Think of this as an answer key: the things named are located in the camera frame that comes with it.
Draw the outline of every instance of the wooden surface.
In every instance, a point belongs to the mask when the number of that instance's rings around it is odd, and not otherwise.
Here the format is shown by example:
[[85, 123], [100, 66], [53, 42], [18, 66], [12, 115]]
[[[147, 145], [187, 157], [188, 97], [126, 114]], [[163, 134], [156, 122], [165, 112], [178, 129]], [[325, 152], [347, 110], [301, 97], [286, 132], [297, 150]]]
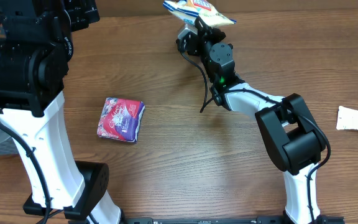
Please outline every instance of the wooden surface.
[[[230, 14], [236, 71], [273, 95], [302, 95], [333, 148], [318, 171], [323, 214], [358, 223], [358, 131], [337, 131], [339, 105], [358, 110], [358, 10]], [[128, 217], [278, 215], [286, 197], [255, 121], [210, 105], [203, 79], [176, 50], [173, 16], [102, 19], [74, 33], [65, 121], [75, 159], [107, 162], [109, 193]], [[100, 139], [106, 97], [142, 100], [135, 145]], [[0, 157], [0, 223], [35, 223], [17, 156]], [[50, 223], [65, 223], [62, 216]]]
[[[209, 0], [221, 13], [358, 9], [358, 0]], [[163, 0], [96, 0], [100, 16], [156, 16], [169, 14]]]

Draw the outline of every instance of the plastic package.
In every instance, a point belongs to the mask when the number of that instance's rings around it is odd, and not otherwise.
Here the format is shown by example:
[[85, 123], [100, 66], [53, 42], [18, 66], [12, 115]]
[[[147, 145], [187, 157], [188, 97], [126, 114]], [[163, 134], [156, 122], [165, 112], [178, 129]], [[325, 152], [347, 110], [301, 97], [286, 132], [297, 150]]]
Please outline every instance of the plastic package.
[[198, 16], [210, 27], [236, 23], [235, 20], [228, 19], [219, 13], [212, 4], [205, 0], [164, 1], [163, 6], [179, 19], [191, 25], [194, 25]]
[[137, 142], [144, 108], [141, 101], [107, 98], [98, 125], [98, 136]]

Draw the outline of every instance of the bag of chips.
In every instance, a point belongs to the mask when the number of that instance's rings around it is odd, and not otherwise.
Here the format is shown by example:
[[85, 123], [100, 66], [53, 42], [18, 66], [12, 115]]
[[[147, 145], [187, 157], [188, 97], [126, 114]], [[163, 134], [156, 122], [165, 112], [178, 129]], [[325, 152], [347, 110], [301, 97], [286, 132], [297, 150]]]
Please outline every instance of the bag of chips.
[[198, 16], [210, 27], [236, 23], [235, 20], [228, 19], [219, 13], [215, 7], [206, 0], [164, 1], [162, 5], [179, 19], [191, 25], [194, 25]]

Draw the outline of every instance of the tabletop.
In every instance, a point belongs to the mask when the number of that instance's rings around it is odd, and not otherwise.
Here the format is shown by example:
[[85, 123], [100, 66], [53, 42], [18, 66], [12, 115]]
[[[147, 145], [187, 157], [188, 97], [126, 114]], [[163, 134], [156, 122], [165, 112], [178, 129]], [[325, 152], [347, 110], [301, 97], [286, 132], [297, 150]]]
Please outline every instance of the tabletop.
[[[336, 130], [339, 106], [358, 110], [358, 9], [227, 16], [237, 20], [221, 28], [236, 72], [271, 95], [301, 95], [330, 140], [317, 174], [321, 213], [358, 223], [358, 131]], [[204, 83], [176, 49], [181, 25], [174, 16], [111, 17], [73, 34], [64, 95], [75, 159], [109, 165], [108, 191], [128, 217], [281, 214], [283, 174], [257, 123], [213, 104], [199, 113]], [[107, 97], [145, 103], [137, 144], [97, 137]], [[38, 221], [22, 211], [30, 193], [20, 158], [0, 156], [0, 223]]]

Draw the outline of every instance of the wooden table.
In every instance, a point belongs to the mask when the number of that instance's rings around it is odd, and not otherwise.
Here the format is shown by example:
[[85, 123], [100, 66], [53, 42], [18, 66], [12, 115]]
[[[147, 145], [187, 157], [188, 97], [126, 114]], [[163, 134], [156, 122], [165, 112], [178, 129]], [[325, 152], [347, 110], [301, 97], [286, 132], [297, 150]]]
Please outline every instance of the wooden table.
[[[333, 148], [318, 172], [323, 214], [358, 223], [358, 131], [337, 131], [338, 106], [358, 110], [358, 10], [229, 14], [223, 27], [236, 71], [273, 95], [302, 95]], [[65, 121], [75, 159], [106, 162], [109, 193], [128, 217], [278, 215], [286, 197], [255, 121], [210, 105], [184, 61], [173, 16], [105, 18], [74, 33]], [[100, 139], [106, 97], [142, 100], [135, 145]], [[17, 156], [0, 157], [0, 223], [35, 223], [22, 204], [30, 184]], [[66, 223], [58, 215], [49, 223]]]

